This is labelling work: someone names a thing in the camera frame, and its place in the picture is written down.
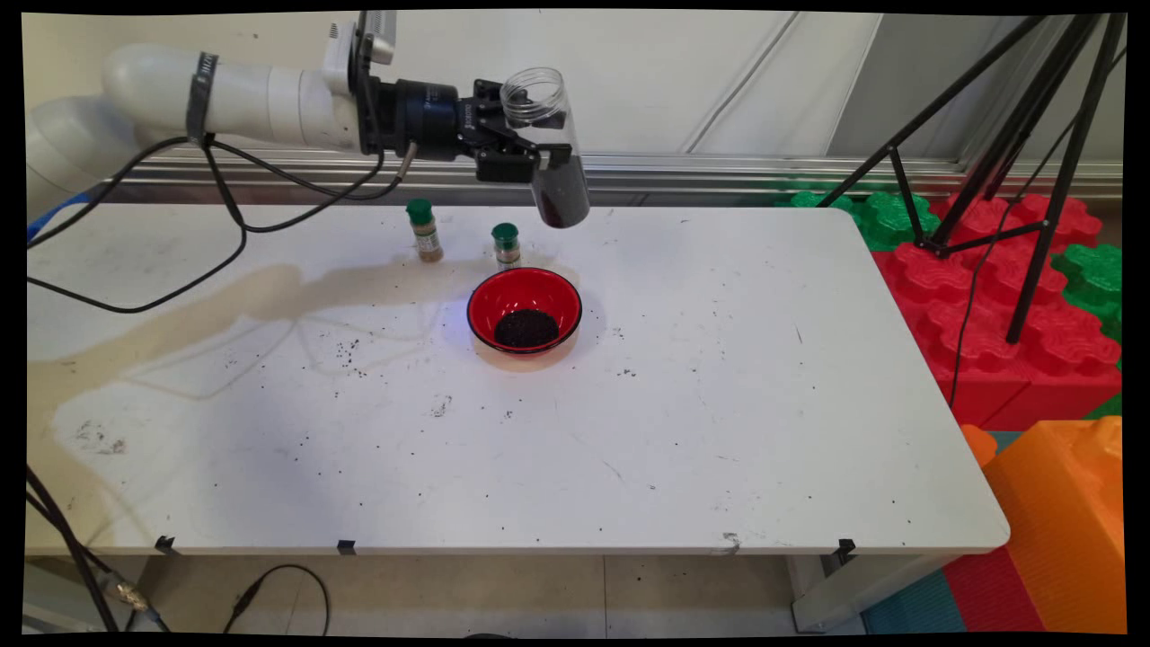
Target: clear plastic jar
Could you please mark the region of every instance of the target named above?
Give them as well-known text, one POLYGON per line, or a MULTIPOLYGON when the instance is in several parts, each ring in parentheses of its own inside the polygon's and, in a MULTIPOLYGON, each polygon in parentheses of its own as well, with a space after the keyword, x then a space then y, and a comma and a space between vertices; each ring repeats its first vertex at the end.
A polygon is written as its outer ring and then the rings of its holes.
POLYGON ((578 224, 591 210, 591 199, 562 75, 551 68, 526 69, 503 84, 499 99, 507 126, 540 145, 531 193, 543 221, 559 229, 578 224), (547 151, 547 144, 569 145, 570 156, 547 151))
POLYGON ((420 252, 420 260, 435 262, 442 259, 443 247, 439 246, 439 233, 435 229, 431 202, 422 198, 407 202, 407 217, 415 232, 415 248, 420 252))
POLYGON ((491 230, 491 237, 496 239, 496 262, 499 263, 499 271, 519 267, 519 228, 511 222, 501 222, 491 230))

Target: red bowl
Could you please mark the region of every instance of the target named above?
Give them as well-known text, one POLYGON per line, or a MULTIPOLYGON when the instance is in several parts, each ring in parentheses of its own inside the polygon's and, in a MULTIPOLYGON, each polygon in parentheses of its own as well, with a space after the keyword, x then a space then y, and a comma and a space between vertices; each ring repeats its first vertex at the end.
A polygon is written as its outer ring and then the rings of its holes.
POLYGON ((489 347, 527 355, 555 348, 572 337, 583 317, 583 300, 567 278, 538 267, 500 271, 480 283, 467 301, 467 323, 489 347), (559 337, 539 347, 514 348, 496 342, 496 323, 518 309, 546 311, 559 323, 559 337))

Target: green cap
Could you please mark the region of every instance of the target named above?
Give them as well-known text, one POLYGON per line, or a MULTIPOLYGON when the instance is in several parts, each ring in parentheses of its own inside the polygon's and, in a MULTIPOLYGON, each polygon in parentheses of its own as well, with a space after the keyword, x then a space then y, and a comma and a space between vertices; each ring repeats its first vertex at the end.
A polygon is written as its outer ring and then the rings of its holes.
POLYGON ((519 244, 519 229, 511 222, 500 222, 491 230, 491 237, 496 239, 496 247, 500 249, 513 249, 519 244))
POLYGON ((407 202, 407 217, 412 224, 427 224, 431 222, 431 201, 416 198, 407 202))

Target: spice jar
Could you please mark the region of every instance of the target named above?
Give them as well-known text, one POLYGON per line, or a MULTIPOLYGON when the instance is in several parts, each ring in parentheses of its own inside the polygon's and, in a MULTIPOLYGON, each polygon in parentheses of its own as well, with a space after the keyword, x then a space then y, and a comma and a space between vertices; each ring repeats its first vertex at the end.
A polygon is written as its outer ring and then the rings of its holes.
POLYGON ((491 237, 496 239, 499 271, 519 267, 519 229, 511 222, 501 222, 491 230, 491 237))
POLYGON ((412 221, 412 231, 415 232, 415 247, 420 252, 420 260, 435 262, 443 257, 439 234, 435 230, 435 215, 431 214, 431 202, 422 198, 407 202, 407 217, 412 221))

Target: tripod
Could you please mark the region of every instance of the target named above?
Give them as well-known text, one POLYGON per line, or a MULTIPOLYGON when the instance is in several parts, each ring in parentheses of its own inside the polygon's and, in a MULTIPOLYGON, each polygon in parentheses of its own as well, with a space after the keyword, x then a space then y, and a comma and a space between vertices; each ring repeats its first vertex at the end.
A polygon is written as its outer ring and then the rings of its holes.
POLYGON ((923 234, 922 224, 914 208, 914 201, 911 199, 911 185, 906 179, 906 171, 903 169, 903 160, 898 154, 898 145, 905 141, 907 137, 914 133, 935 113, 958 95, 963 88, 969 85, 971 82, 1013 47, 1014 44, 1037 26, 1045 16, 1028 16, 1022 21, 819 202, 820 207, 830 206, 831 202, 845 193, 880 161, 890 156, 890 163, 894 165, 895 176, 898 179, 898 188, 903 194, 903 200, 906 203, 906 213, 911 219, 911 228, 914 231, 915 246, 933 251, 938 257, 946 257, 958 251, 1038 231, 1038 240, 1034 246, 1034 253, 1030 255, 1030 264, 1027 268, 1018 303, 1014 306, 1010 329, 1006 332, 1007 344, 1018 344, 1022 334, 1026 315, 1030 309, 1030 302, 1034 300, 1038 277, 1042 274, 1042 268, 1045 265, 1046 255, 1050 252, 1050 242, 1053 239, 1055 230, 1058 228, 1063 205, 1070 192, 1071 179, 1073 179, 1074 170, 1078 168, 1079 157, 1086 144, 1086 137, 1090 131, 1090 123, 1094 121, 1094 114, 1098 107, 1098 100, 1102 98, 1106 75, 1112 67, 1114 52, 1118 48, 1118 40, 1122 32, 1122 25, 1126 22, 1126 14, 1110 14, 1106 21, 1106 30, 1102 38, 1102 45, 1098 47, 1098 55, 1095 59, 1094 68, 1090 71, 1090 79, 1087 83, 1081 107, 1074 122, 1072 122, 1073 131, 1066 145, 1066 152, 1063 155, 1063 163, 1058 169, 1058 178, 1050 194, 1050 205, 1046 207, 1045 217, 1040 222, 1023 224, 1006 231, 999 228, 999 231, 994 234, 957 245, 948 245, 948 239, 950 232, 958 224, 959 218, 980 191, 983 192, 982 199, 987 200, 994 198, 995 193, 997 193, 1006 175, 1010 172, 1011 165, 1018 159, 1027 138, 1029 138, 1030 132, 1034 130, 1035 124, 1038 123, 1042 113, 1045 111, 1055 93, 1058 92, 1058 86, 1066 77, 1066 72, 1070 71, 1071 66, 1074 64, 1079 53, 1086 46, 1090 32, 1094 31, 1101 17, 1098 14, 1075 15, 1071 20, 1070 25, 1067 25, 1066 30, 1059 37, 1046 60, 1030 82, 1030 85, 1027 86, 1026 92, 1019 99, 1018 105, 1014 106, 1014 109, 1006 118, 1002 130, 998 131, 986 153, 983 153, 982 157, 966 177, 963 187, 954 199, 954 203, 946 211, 946 215, 943 216, 938 228, 929 238, 923 234))

